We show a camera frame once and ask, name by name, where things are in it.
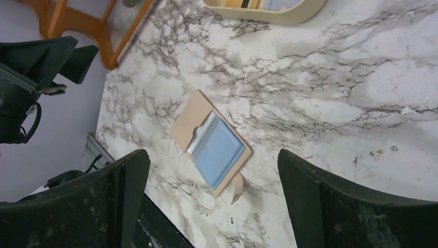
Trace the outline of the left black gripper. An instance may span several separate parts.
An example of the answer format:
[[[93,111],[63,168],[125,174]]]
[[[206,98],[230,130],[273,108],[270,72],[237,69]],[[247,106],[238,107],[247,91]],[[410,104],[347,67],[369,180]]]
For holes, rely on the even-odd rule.
[[[62,95],[67,88],[53,82],[59,73],[82,84],[99,48],[76,48],[71,36],[27,42],[1,43],[1,143],[26,144],[41,121],[41,95]],[[36,111],[31,128],[22,124]]]

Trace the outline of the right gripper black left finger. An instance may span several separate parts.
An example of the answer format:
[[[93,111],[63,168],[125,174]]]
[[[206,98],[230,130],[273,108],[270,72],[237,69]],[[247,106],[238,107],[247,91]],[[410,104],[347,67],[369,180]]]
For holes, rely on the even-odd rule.
[[[129,247],[150,167],[138,149],[95,172],[1,203],[1,247]]]

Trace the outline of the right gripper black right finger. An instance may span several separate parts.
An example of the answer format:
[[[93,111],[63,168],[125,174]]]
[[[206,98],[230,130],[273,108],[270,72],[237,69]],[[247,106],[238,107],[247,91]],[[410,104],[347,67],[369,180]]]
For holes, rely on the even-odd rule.
[[[286,149],[277,167],[298,247],[437,247],[437,202],[362,186]]]

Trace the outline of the orange wooden shelf rack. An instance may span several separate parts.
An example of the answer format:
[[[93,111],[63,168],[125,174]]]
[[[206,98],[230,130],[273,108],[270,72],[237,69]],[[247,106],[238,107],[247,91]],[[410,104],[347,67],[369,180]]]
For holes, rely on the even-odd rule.
[[[122,51],[152,8],[153,1],[109,1],[100,18],[69,7],[68,1],[20,3],[36,15],[41,38],[57,38],[67,31],[81,33],[97,44],[102,66],[114,70]]]

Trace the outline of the beige leather card holder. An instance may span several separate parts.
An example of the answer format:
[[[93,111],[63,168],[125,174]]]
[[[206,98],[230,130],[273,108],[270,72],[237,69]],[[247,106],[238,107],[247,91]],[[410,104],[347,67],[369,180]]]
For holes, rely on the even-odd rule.
[[[210,112],[214,112],[218,117],[222,118],[231,131],[237,136],[237,138],[243,143],[244,151],[237,159],[236,163],[232,166],[228,174],[225,176],[219,186],[213,190],[210,187],[212,195],[218,197],[224,190],[225,186],[232,184],[234,188],[232,203],[239,200],[243,194],[244,180],[240,173],[240,168],[251,156],[252,151],[249,145],[244,139],[237,133],[237,131],[231,126],[231,124],[224,118],[222,114],[209,102],[209,100],[202,94],[201,91],[196,90],[193,92],[187,105],[182,110],[180,115],[175,120],[170,134],[179,146],[181,151],[193,162],[191,155],[187,152],[187,147],[191,140],[194,138],[194,130],[199,127],[202,122],[207,118]]]

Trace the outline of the beige oval tray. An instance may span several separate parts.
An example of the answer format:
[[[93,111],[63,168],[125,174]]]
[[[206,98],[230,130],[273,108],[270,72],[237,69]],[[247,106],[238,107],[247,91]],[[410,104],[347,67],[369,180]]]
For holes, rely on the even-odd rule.
[[[293,25],[313,17],[326,1],[301,1],[295,7],[286,11],[263,10],[264,1],[259,1],[257,9],[228,8],[225,1],[203,1],[203,4],[225,18],[268,22],[278,25]]]

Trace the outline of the grey card with black stripe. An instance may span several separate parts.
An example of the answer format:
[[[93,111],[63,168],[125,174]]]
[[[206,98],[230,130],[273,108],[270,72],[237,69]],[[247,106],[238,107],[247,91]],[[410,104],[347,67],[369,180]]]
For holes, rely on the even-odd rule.
[[[262,9],[268,11],[286,11],[296,5],[298,5],[301,0],[264,0]]]

